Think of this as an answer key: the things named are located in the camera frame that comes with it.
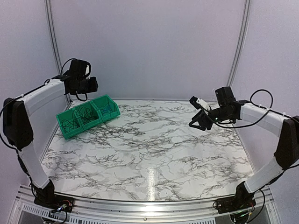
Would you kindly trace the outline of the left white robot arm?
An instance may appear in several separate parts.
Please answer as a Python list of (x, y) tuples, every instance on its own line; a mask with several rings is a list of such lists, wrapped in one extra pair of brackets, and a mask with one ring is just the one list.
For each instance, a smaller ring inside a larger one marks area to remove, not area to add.
[(35, 197), (54, 208), (59, 204), (53, 182), (44, 172), (34, 150), (34, 133), (30, 116), (51, 101), (66, 95), (79, 95), (96, 92), (98, 83), (90, 77), (91, 64), (71, 58), (66, 72), (46, 80), (42, 85), (16, 98), (7, 98), (0, 111), (3, 121), (3, 143), (17, 154), (23, 172), (29, 177)]

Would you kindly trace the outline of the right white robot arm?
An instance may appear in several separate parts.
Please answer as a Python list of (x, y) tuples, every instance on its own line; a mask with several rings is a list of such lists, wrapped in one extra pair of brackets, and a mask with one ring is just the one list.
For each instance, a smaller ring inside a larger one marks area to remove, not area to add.
[[(256, 86), (233, 86), (238, 99), (249, 99), (257, 89)], [(282, 86), (266, 89), (274, 96), (274, 110), (299, 115), (299, 89)], [(188, 168), (193, 177), (184, 184), (188, 200), (234, 194), (237, 184), (270, 161), (278, 144), (278, 137), (257, 125), (236, 130), (217, 126), (206, 132), (190, 127), (188, 130), (195, 145), (192, 149), (197, 151), (192, 156), (198, 157)], [(293, 173), (295, 178), (298, 175), (295, 171), (290, 173), (271, 187), (275, 197), (286, 197), (296, 191), (291, 179)]]

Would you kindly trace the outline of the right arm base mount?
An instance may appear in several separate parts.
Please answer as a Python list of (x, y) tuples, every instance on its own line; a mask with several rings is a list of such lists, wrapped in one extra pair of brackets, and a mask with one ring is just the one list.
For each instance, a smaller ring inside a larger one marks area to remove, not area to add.
[(222, 214), (252, 208), (255, 205), (254, 193), (248, 192), (245, 187), (245, 182), (241, 182), (236, 187), (234, 196), (218, 198), (214, 201), (212, 207), (216, 209), (219, 214)]

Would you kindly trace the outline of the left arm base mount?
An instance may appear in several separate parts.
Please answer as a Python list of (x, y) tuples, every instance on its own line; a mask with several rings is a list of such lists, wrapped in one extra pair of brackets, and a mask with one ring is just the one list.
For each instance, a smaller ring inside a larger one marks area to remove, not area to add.
[(66, 212), (72, 212), (74, 198), (69, 196), (57, 195), (55, 193), (55, 187), (53, 182), (50, 180), (49, 183), (42, 189), (38, 188), (34, 184), (31, 184), (31, 191), (34, 199), (34, 204), (50, 208), (53, 210), (58, 210), (62, 206)]

